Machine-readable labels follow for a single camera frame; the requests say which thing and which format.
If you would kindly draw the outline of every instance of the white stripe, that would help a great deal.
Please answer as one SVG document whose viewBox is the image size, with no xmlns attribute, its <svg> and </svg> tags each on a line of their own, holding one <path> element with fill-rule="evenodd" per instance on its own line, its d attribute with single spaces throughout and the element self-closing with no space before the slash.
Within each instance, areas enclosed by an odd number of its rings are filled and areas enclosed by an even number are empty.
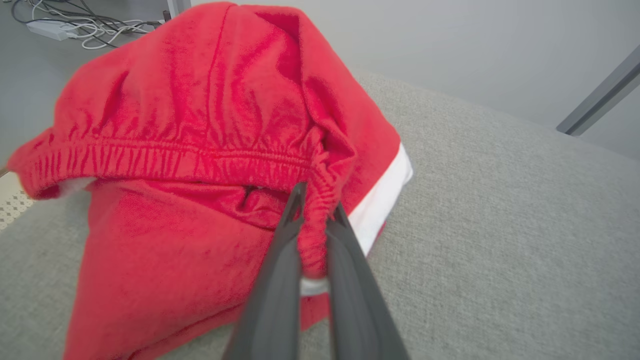
<svg viewBox="0 0 640 360">
<path fill-rule="evenodd" d="M 402 187 L 413 176 L 413 169 L 409 157 L 400 144 L 398 153 L 384 174 L 369 190 L 367 195 L 349 214 L 349 222 L 358 243 L 365 255 L 371 251 L 378 233 L 385 223 L 387 216 L 394 207 Z M 307 279 L 300 281 L 300 295 L 318 295 L 329 290 L 329 282 L 324 279 Z"/>
</svg>

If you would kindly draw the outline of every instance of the red fabric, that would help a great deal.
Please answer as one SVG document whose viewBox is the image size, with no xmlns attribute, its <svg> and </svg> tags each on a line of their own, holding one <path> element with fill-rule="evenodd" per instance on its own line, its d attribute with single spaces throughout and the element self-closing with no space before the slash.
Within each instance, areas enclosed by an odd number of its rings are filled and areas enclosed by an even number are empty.
<svg viewBox="0 0 640 360">
<path fill-rule="evenodd" d="M 235 320 L 300 181 L 303 270 L 324 275 L 328 215 L 399 143 L 294 8 L 196 6 L 81 67 L 8 164 L 36 199 L 99 179 L 65 359 L 149 359 Z M 327 314 L 302 303 L 303 328 Z"/>
</svg>

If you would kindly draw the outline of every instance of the gray fabric surface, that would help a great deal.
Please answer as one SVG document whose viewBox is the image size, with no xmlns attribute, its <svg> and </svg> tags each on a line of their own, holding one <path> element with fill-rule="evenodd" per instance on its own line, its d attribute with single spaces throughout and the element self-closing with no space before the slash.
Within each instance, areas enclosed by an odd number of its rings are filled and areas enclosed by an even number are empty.
<svg viewBox="0 0 640 360">
<path fill-rule="evenodd" d="M 639 359 L 640 165 L 365 73 L 415 177 L 369 257 L 414 359 Z M 60 357 L 85 193 L 0 232 L 0 358 Z M 164 359 L 217 359 L 230 327 Z M 326 322 L 302 359 L 329 359 Z"/>
</svg>

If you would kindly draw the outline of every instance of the power adapter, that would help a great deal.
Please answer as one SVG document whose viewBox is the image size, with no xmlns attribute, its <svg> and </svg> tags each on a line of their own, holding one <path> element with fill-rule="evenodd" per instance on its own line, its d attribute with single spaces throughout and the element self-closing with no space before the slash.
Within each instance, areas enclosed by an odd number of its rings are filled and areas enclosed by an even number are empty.
<svg viewBox="0 0 640 360">
<path fill-rule="evenodd" d="M 27 23 L 29 31 L 58 41 L 75 38 L 78 35 L 77 29 L 73 29 L 73 25 L 71 24 L 48 18 L 44 18 L 42 20 L 46 21 L 34 21 Z"/>
</svg>

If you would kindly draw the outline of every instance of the metal frame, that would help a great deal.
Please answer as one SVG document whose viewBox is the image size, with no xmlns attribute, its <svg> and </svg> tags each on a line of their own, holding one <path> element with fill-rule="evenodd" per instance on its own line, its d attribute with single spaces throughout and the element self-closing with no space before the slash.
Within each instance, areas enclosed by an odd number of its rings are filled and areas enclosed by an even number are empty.
<svg viewBox="0 0 640 360">
<path fill-rule="evenodd" d="M 636 47 L 556 129 L 568 135 L 581 135 L 640 84 L 639 74 L 640 46 Z"/>
</svg>

